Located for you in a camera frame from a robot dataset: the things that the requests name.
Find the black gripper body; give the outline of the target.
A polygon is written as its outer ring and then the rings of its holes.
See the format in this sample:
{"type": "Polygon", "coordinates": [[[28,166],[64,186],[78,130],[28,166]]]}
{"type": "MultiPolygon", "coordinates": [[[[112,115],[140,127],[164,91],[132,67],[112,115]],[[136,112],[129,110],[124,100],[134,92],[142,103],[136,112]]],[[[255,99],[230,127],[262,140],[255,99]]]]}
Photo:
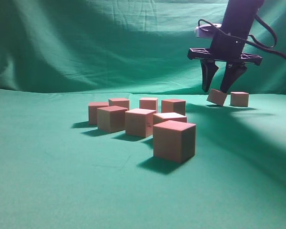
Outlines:
{"type": "Polygon", "coordinates": [[[216,32],[209,48],[190,48],[187,56],[190,60],[206,59],[221,62],[249,63],[259,66],[262,62],[262,57],[256,54],[244,53],[244,45],[244,42],[239,39],[225,38],[216,32]]]}

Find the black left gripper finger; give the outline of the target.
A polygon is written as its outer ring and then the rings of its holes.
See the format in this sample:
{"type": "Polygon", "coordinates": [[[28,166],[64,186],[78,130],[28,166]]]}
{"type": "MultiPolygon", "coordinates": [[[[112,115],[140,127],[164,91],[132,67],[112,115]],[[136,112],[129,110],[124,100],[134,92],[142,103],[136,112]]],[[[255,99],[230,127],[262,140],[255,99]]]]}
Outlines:
{"type": "Polygon", "coordinates": [[[202,68],[202,90],[208,92],[218,66],[214,60],[201,60],[200,64],[202,68]]]}

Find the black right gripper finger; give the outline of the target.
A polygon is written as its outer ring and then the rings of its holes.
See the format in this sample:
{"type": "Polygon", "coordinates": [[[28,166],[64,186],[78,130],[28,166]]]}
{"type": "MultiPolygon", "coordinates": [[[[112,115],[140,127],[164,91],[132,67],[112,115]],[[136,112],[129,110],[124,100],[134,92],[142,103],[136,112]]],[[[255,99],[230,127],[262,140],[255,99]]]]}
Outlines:
{"type": "Polygon", "coordinates": [[[233,83],[242,76],[247,70],[244,63],[227,63],[224,77],[220,86],[223,93],[227,93],[233,83]]]}

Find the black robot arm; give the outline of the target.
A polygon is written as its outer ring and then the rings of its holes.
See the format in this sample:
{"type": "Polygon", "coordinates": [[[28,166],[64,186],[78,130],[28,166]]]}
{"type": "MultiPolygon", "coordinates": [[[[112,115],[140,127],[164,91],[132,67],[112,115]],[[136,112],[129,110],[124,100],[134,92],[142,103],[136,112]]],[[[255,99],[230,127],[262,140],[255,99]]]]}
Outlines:
{"type": "Polygon", "coordinates": [[[220,91],[226,93],[233,83],[243,75],[246,64],[260,65],[262,57],[243,53],[245,42],[263,0],[230,0],[225,10],[221,27],[215,33],[209,48],[190,48],[188,58],[199,59],[202,67],[202,89],[208,92],[218,70],[216,61],[226,63],[220,91]]]}

